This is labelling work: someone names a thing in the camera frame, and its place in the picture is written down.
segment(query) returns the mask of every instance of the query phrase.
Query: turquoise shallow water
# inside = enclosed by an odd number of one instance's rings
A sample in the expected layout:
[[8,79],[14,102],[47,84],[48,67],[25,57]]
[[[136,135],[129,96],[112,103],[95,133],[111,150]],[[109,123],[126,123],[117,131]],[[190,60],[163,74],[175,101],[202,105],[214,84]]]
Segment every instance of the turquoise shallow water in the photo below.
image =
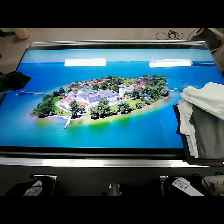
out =
[[[72,81],[102,76],[139,77],[159,74],[168,78],[168,87],[179,90],[185,84],[203,87],[207,82],[224,83],[216,66],[150,68],[147,62],[109,62],[106,67],[65,67],[64,63],[21,63],[18,71],[32,77],[28,91],[52,91]],[[182,148],[176,134],[177,121],[173,105],[180,99],[178,92],[171,100],[151,112],[97,125],[71,126],[64,129],[63,118],[36,119],[29,113],[42,96],[6,94],[0,107],[1,146],[47,147],[128,147]]]

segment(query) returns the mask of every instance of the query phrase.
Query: island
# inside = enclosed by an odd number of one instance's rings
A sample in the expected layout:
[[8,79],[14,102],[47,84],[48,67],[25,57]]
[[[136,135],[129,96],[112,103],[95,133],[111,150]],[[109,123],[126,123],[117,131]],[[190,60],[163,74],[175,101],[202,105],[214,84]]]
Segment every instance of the island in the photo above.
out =
[[128,114],[168,97],[166,85],[166,76],[147,74],[139,78],[108,75],[76,81],[45,95],[32,114],[39,118],[63,116],[69,122],[81,117],[96,120]]

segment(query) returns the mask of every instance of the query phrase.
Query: blue water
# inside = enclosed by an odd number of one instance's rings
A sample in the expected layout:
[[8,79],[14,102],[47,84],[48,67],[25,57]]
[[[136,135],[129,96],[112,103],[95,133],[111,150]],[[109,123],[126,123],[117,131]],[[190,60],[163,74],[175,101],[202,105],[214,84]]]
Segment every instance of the blue water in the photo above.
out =
[[[224,84],[214,66],[150,68],[147,62],[108,62],[106,67],[65,67],[64,63],[21,63],[18,71],[31,76],[28,91],[53,91],[73,81],[100,78],[107,75],[140,77],[144,74],[165,75],[168,87],[182,90],[186,85],[202,88],[208,82]],[[177,120],[173,105],[180,99],[173,93],[171,101],[138,116],[98,125],[69,126],[63,118],[37,119],[29,113],[42,96],[7,93],[0,106],[1,146],[47,147],[128,147],[183,148],[176,134]]]

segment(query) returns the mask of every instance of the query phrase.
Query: sky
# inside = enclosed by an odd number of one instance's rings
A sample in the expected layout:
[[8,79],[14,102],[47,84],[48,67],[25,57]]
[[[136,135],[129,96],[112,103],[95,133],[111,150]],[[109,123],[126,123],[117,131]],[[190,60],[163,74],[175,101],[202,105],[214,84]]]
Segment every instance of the sky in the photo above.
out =
[[199,49],[66,49],[27,50],[21,63],[65,62],[65,59],[106,58],[113,61],[153,61],[162,59],[190,59],[214,61],[209,50]]

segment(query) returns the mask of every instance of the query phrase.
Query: tv screen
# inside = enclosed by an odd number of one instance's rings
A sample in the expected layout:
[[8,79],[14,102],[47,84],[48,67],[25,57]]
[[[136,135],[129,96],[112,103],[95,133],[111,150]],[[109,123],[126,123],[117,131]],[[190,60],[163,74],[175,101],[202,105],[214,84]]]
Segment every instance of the tv screen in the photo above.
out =
[[204,43],[80,46],[26,50],[31,80],[0,106],[4,150],[179,155],[182,90],[224,83]]

